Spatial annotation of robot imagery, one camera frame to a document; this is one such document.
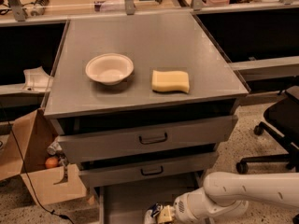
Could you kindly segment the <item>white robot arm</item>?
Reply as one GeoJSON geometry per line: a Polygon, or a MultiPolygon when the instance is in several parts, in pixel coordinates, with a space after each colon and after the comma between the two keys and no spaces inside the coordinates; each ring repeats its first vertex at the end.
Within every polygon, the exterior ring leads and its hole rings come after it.
{"type": "Polygon", "coordinates": [[[201,188],[178,196],[172,205],[163,206],[156,220],[158,224],[199,224],[209,217],[237,217],[247,211],[249,201],[297,210],[299,174],[211,173],[201,188]]]}

